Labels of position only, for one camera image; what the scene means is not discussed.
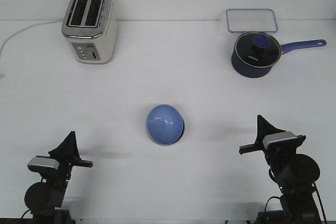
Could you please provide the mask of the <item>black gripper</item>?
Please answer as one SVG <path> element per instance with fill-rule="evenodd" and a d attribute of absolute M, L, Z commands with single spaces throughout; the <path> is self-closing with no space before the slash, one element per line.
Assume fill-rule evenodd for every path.
<path fill-rule="evenodd" d="M 93 161 L 82 160 L 79 155 L 75 131 L 71 131 L 61 144 L 48 152 L 51 158 L 59 162 L 57 170 L 44 170 L 39 174 L 46 182 L 55 186 L 67 186 L 74 166 L 91 168 Z"/>
<path fill-rule="evenodd" d="M 255 143 L 240 146 L 239 154 L 243 155 L 245 153 L 263 151 L 273 179 L 278 179 L 279 174 L 289 163 L 289 158 L 296 155 L 297 148 L 306 140 L 305 135 L 297 135 L 298 138 L 296 140 L 273 144 L 268 150 L 266 150 L 262 143 L 263 139 L 267 135 L 282 132 L 285 132 L 285 130 L 274 127 L 261 115 L 257 115 L 257 137 Z"/>

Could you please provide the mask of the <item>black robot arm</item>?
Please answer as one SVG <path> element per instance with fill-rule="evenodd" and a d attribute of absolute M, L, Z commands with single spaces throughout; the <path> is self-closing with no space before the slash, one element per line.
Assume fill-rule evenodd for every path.
<path fill-rule="evenodd" d="M 262 115 L 257 116 L 257 136 L 254 143 L 239 147 L 241 155 L 262 151 L 269 166 L 268 175 L 281 196 L 280 210 L 264 209 L 256 223 L 324 223 L 324 209 L 318 209 L 313 198 L 320 177 L 317 162 L 308 155 L 298 154 L 297 148 L 306 140 L 304 135 L 271 125 Z"/>
<path fill-rule="evenodd" d="M 41 176 L 41 181 L 31 185 L 24 197 L 25 205 L 33 216 L 32 223 L 76 223 L 70 211 L 61 209 L 61 206 L 72 168 L 91 168 L 93 162 L 80 157 L 74 131 L 48 154 L 37 155 L 27 164 L 28 170 Z"/>

